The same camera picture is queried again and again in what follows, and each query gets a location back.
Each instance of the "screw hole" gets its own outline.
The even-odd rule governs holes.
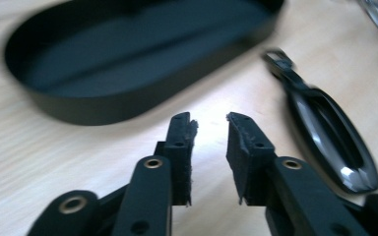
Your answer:
[[[87,199],[82,196],[74,196],[67,200],[59,206],[59,211],[64,214],[71,214],[78,212],[88,203]]]
[[[147,168],[150,168],[150,169],[156,169],[156,168],[159,168],[162,166],[162,161],[159,160],[159,159],[149,159],[147,160],[144,165],[147,167]]]
[[[298,169],[302,168],[302,165],[299,162],[294,161],[294,160],[285,160],[283,162],[283,165],[286,168],[294,169],[294,170],[298,170]]]
[[[336,234],[336,235],[340,235],[340,236],[349,236],[351,235],[349,230],[341,225],[341,224],[338,224],[338,223],[334,223],[331,225],[331,230]]]
[[[137,235],[142,235],[149,230],[150,224],[147,221],[137,221],[131,226],[131,232]]]

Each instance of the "wooden table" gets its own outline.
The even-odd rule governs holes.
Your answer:
[[[183,111],[200,127],[192,160],[193,205],[173,208],[173,235],[270,235],[262,207],[238,205],[225,159],[230,111],[251,116],[278,155],[302,158],[284,120],[284,91],[258,57],[269,46],[282,48],[306,82],[338,102],[378,167],[378,29],[356,2],[287,1],[265,43],[155,109],[98,127],[41,113],[2,63],[2,46],[13,26],[57,2],[0,0],[0,235],[25,235],[65,192],[90,190],[103,197],[127,184],[136,162],[164,140],[169,118]]]

